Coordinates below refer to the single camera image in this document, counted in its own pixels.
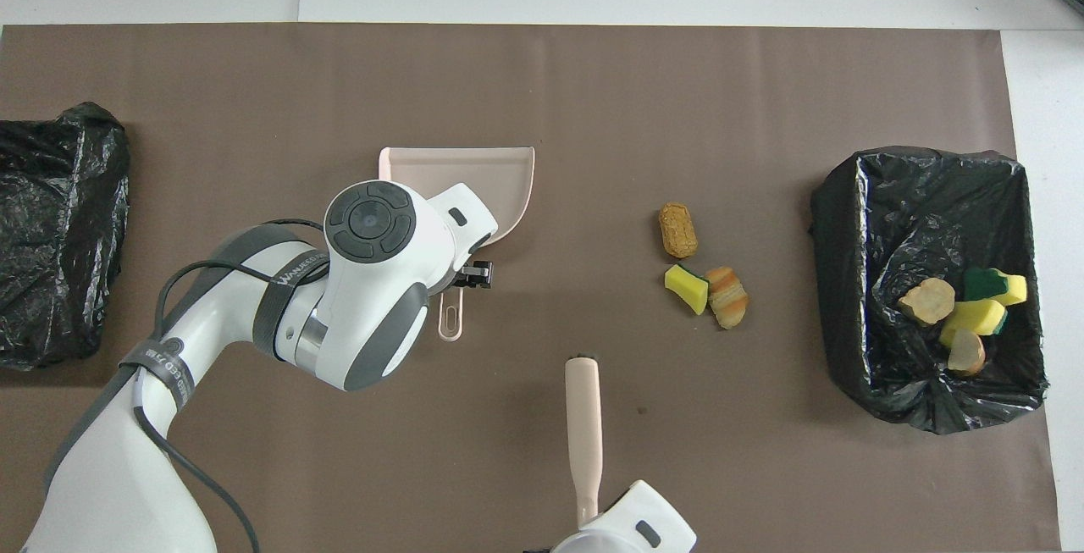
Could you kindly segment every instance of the pink brush handle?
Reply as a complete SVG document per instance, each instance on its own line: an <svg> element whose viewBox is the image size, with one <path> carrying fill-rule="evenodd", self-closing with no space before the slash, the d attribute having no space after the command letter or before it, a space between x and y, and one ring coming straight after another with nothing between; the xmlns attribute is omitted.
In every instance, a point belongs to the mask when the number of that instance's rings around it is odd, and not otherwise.
<svg viewBox="0 0 1084 553"><path fill-rule="evenodd" d="M593 359L573 358L565 363L565 409L577 525L582 526L598 514L598 487L603 479L603 410L598 363Z"/></svg>

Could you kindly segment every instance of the yellow sponge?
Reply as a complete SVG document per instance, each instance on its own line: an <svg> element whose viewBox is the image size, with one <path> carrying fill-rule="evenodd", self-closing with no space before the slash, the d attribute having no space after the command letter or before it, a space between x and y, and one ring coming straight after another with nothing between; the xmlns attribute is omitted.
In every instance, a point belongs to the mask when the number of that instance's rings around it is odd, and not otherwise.
<svg viewBox="0 0 1084 553"><path fill-rule="evenodd" d="M996 334L1005 324L1007 312L1005 306L995 299L979 299L978 301L957 301L956 308L945 319L941 330L941 344L952 347L956 330L966 329L975 334Z"/></svg>
<svg viewBox="0 0 1084 553"><path fill-rule="evenodd" d="M997 295L996 297L991 297L995 299L998 304L1003 306L1015 306L1017 304L1022 304L1028 299L1028 281L1022 275L1009 275L1001 270L994 270L999 274L1004 275L1009 283L1009 290L1006 293Z"/></svg>
<svg viewBox="0 0 1084 553"><path fill-rule="evenodd" d="M684 299L697 316L708 307L708 280L705 280L681 266L667 270L663 284L670 291Z"/></svg>
<svg viewBox="0 0 1084 553"><path fill-rule="evenodd" d="M998 269L971 268L964 272L964 299L995 299L1003 306L1022 304L1028 299L1028 281Z"/></svg>

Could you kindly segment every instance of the brown paper mat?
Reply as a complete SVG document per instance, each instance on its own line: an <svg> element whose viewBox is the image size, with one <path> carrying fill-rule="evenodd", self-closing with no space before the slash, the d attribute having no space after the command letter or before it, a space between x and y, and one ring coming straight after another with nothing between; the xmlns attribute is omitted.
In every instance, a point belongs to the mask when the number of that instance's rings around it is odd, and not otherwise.
<svg viewBox="0 0 1084 553"><path fill-rule="evenodd" d="M345 394L229 349L170 439L267 551L503 551L573 528L563 364L599 357L602 500L636 478L698 551L1057 549L1045 417L937 437L828 381L810 190L856 149L1014 154L995 33L921 29L98 25L7 27L0 118L93 99L133 145L130 235L104 351L0 389L0 549L90 394L151 326L163 280L262 220L320 218L386 145L534 145L520 226L480 255L466 333L433 323L387 382ZM655 217L734 267L737 330L661 287ZM194 481L222 551L244 550Z"/></svg>

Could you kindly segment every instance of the black cable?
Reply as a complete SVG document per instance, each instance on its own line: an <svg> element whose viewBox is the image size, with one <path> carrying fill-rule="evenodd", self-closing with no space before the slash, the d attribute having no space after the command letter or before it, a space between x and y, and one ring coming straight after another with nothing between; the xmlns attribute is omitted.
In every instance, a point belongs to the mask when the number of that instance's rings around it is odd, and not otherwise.
<svg viewBox="0 0 1084 553"><path fill-rule="evenodd" d="M322 224L320 224L320 223L318 223L315 221L310 221L308 219L275 219L273 221L267 221L263 224L266 224L266 226L306 226L306 227L311 227L312 229L319 229L320 231L324 231L324 226L322 226Z"/></svg>
<svg viewBox="0 0 1084 553"><path fill-rule="evenodd" d="M162 339L163 334L166 334L166 298L169 297L170 290L177 284L178 280L184 278L188 272L195 271L197 269L204 268L228 268L231 270L236 270L240 272L247 272L248 275L263 282L271 282L271 275L266 274L266 272L259 272L253 268L243 266L241 263L234 263L232 261L224 261L220 259L208 259L205 261L196 261L194 263L189 263L183 268L177 270L173 275L169 276L166 284L163 285L162 292L158 293L158 305L154 309L154 334L152 334L152 339Z"/></svg>
<svg viewBox="0 0 1084 553"><path fill-rule="evenodd" d="M158 449L166 452L166 454L172 458L175 462L184 467L186 472L192 473L195 478L203 481L206 487L210 488L211 491L217 493L218 497L221 498L228 506L230 506L233 514L241 519L241 525L245 527L245 533L248 535L248 542L253 545L253 553L259 553L260 543L256 540L256 529L253 528L253 523L248 522L248 516L245 515L244 511L242 511L241 505L237 504L236 500L230 496L230 492L225 491L225 489L218 485L215 479L210 478L207 473L201 471L201 468L193 464L191 460L184 458L181 452L177 451L177 448L169 445L169 441L158 434L158 430L154 429L154 425L151 424L151 421L146 417L146 413L143 411L143 406L132 408L132 413L136 415L136 422L139 422L139 427L143 430L143 434L146 435L146 437L151 439L155 446L158 446Z"/></svg>

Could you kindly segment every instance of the robot end effector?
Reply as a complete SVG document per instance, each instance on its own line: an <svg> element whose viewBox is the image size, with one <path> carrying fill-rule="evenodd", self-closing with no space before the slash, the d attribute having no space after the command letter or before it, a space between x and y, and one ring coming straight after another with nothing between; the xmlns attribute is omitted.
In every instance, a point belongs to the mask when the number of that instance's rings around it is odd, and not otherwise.
<svg viewBox="0 0 1084 553"><path fill-rule="evenodd" d="M323 291L297 288L284 317L293 311L298 326L281 319L274 345L276 356L337 388L389 375L417 338L430 295L489 287L491 263L465 266L498 226L464 183L428 201L401 183L357 183L337 194L323 222Z"/></svg>

